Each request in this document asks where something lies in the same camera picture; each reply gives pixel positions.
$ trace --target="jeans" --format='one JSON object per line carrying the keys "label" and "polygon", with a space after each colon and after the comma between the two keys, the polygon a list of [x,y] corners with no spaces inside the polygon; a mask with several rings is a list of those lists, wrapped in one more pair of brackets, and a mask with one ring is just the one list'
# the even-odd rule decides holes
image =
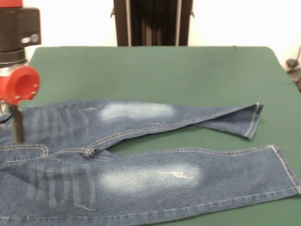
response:
{"label": "jeans", "polygon": [[92,100],[23,109],[26,143],[0,128],[0,225],[134,226],[301,194],[279,147],[215,152],[107,151],[124,139],[194,124],[251,139],[262,104],[171,106]]}

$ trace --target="red cap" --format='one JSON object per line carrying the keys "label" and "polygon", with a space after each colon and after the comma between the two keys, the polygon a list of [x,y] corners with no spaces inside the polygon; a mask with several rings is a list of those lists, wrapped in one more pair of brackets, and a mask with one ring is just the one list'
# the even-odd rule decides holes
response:
{"label": "red cap", "polygon": [[23,6],[23,0],[0,0],[0,8],[17,8]]}
{"label": "red cap", "polygon": [[0,77],[0,99],[12,105],[22,100],[31,100],[40,86],[40,77],[36,70],[29,66],[15,69],[10,76]]}

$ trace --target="green table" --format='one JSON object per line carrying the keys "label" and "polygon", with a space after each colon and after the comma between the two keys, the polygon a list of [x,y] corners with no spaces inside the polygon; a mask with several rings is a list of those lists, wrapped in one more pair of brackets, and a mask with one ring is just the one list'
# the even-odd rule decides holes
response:
{"label": "green table", "polygon": [[[197,127],[123,141],[118,154],[196,146],[218,151],[275,144],[301,178],[301,95],[269,48],[62,47],[39,48],[32,62],[41,90],[26,105],[82,99],[135,99],[173,105],[246,105],[263,102],[251,141]],[[195,218],[173,226],[300,226],[295,196]]]}

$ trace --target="white wall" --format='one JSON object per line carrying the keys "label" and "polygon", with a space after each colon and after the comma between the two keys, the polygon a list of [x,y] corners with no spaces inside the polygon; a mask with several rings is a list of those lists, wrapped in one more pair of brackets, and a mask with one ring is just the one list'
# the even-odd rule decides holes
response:
{"label": "white wall", "polygon": [[301,0],[194,0],[193,10],[191,46],[268,46],[282,66],[297,56]]}
{"label": "white wall", "polygon": [[[23,0],[23,3],[40,10],[43,46],[117,46],[115,18],[110,17],[113,0]],[[28,58],[36,48],[26,48]]]}
{"label": "white wall", "polygon": [[[116,46],[113,0],[24,0],[41,11],[44,46]],[[194,0],[191,46],[268,46],[282,66],[301,45],[301,0]],[[31,57],[36,47],[28,47]]]}

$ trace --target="contrast stitching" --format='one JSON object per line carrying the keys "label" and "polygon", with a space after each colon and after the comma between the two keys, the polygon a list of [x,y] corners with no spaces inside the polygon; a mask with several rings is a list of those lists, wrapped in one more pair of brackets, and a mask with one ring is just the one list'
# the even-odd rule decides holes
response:
{"label": "contrast stitching", "polygon": [[248,134],[251,132],[251,130],[253,128],[255,116],[256,116],[256,113],[258,112],[258,110],[259,110],[259,103],[257,102],[256,103],[256,110],[255,110],[255,112],[253,114],[251,125],[250,125],[248,131],[245,133],[245,137],[248,136]]}
{"label": "contrast stitching", "polygon": [[63,149],[63,150],[60,150],[58,152],[55,152],[54,154],[60,154],[60,153],[65,153],[65,152],[85,153],[85,149],[84,148],[67,148],[67,149]]}
{"label": "contrast stitching", "polygon": [[146,153],[138,153],[134,154],[131,156],[124,156],[124,158],[132,158],[136,156],[141,156],[141,155],[151,155],[151,154],[158,154],[158,153],[184,153],[184,152],[198,152],[198,153],[208,153],[208,154],[215,154],[215,155],[222,155],[222,156],[230,156],[230,157],[235,157],[235,156],[242,156],[244,154],[249,154],[257,151],[263,151],[266,149],[269,149],[269,146],[264,146],[264,147],[257,147],[257,148],[252,148],[244,151],[233,151],[233,152],[214,152],[206,149],[200,149],[200,148],[181,148],[181,149],[171,149],[171,150],[164,150],[164,151],[159,151],[159,152],[146,152]]}
{"label": "contrast stitching", "polygon": [[205,153],[205,154],[213,154],[213,155],[221,155],[225,157],[240,157],[243,155],[247,155],[253,152],[258,152],[258,151],[263,151],[266,149],[269,149],[269,146],[264,146],[264,147],[257,147],[257,148],[252,148],[244,151],[233,151],[233,152],[214,152],[206,149],[200,149],[200,148],[181,148],[181,149],[170,149],[170,150],[164,150],[164,151],[158,151],[158,152],[146,152],[146,153],[138,153],[138,154],[133,154],[130,156],[122,156],[121,158],[107,158],[107,157],[87,157],[89,160],[100,160],[100,161],[113,161],[113,160],[119,160],[119,159],[128,159],[128,158],[133,158],[133,157],[139,157],[139,156],[144,156],[144,155],[152,155],[152,154],[160,154],[160,153]]}
{"label": "contrast stitching", "polygon": [[13,119],[8,125],[6,125],[6,126],[11,126],[12,124],[14,124],[15,123],[15,119]]}
{"label": "contrast stitching", "polygon": [[159,130],[159,129],[172,128],[172,127],[176,127],[176,126],[179,126],[179,125],[183,125],[183,124],[186,124],[186,123],[199,121],[199,120],[208,120],[212,117],[216,117],[216,116],[219,116],[219,115],[224,114],[224,113],[230,113],[230,112],[233,112],[237,109],[240,109],[240,108],[235,107],[235,108],[231,108],[229,110],[224,110],[224,111],[221,111],[219,113],[215,113],[215,114],[212,114],[212,115],[209,115],[209,116],[205,116],[205,117],[201,117],[201,118],[195,118],[195,119],[189,119],[189,120],[183,120],[183,121],[180,121],[180,122],[177,122],[177,123],[171,123],[171,124],[167,124],[167,125],[164,125],[164,126],[156,126],[156,127],[146,128],[146,129],[129,130],[127,132],[115,133],[113,135],[104,137],[104,138],[102,138],[98,141],[95,141],[95,142],[89,144],[86,147],[85,154],[87,155],[88,152],[90,151],[90,149],[97,146],[97,145],[101,145],[105,142],[109,142],[113,139],[117,139],[117,138],[122,137],[122,136],[132,135],[132,134],[135,134],[135,133],[141,133],[141,132],[146,132],[146,131],[155,131],[155,130]]}
{"label": "contrast stitching", "polygon": [[43,157],[48,156],[48,149],[43,145],[11,145],[11,146],[2,146],[0,151],[9,151],[15,149],[31,149],[37,148],[43,150]]}
{"label": "contrast stitching", "polygon": [[289,171],[288,171],[288,169],[287,169],[287,167],[286,167],[286,165],[285,165],[283,159],[281,158],[281,156],[279,155],[278,151],[276,150],[276,148],[275,148],[274,146],[271,146],[271,148],[273,149],[273,151],[275,152],[276,156],[277,156],[278,159],[280,160],[280,162],[281,162],[281,164],[282,164],[282,166],[283,166],[283,168],[284,168],[286,174],[287,174],[288,177],[290,178],[290,180],[291,180],[291,182],[293,183],[293,185],[295,185],[296,187],[298,187],[297,184],[296,184],[296,182],[295,182],[295,180],[293,179],[292,175],[289,173]]}
{"label": "contrast stitching", "polygon": [[38,158],[42,158],[42,156],[32,156],[28,159],[16,159],[16,160],[12,160],[12,161],[6,161],[4,162],[4,164],[7,164],[7,163],[16,163],[16,162],[20,162],[20,161],[28,161],[28,160],[32,160],[32,159],[38,159]]}
{"label": "contrast stitching", "polygon": [[[251,197],[255,197],[255,196],[262,196],[262,195],[267,195],[267,194],[275,194],[275,193],[279,193],[279,192],[290,191],[290,190],[293,190],[293,189],[296,189],[296,187],[291,187],[291,188],[288,188],[288,189],[278,190],[278,191],[274,191],[274,192],[267,192],[267,193],[263,193],[263,194],[246,195],[246,196],[237,197],[237,198],[233,198],[233,199],[225,199],[225,200],[219,200],[219,201],[215,201],[215,202],[207,202],[207,203],[203,203],[203,204],[199,204],[199,205],[195,205],[195,206],[187,206],[187,207],[174,208],[174,209],[168,209],[168,210],[156,210],[156,211],[150,211],[150,212],[129,213],[129,214],[111,215],[111,216],[28,217],[27,219],[29,219],[29,218],[37,218],[37,219],[39,219],[39,218],[90,218],[90,217],[93,217],[93,218],[112,218],[112,217],[126,217],[126,216],[132,216],[132,215],[160,213],[160,212],[168,212],[168,211],[176,211],[176,210],[186,210],[186,209],[190,209],[190,208],[197,208],[197,207],[211,205],[211,204],[220,203],[220,202],[228,202],[228,201],[232,201],[232,200],[251,198]],[[0,217],[0,219],[8,219],[8,218],[24,219],[24,218],[20,218],[20,217],[9,217],[9,216],[1,216]]]}

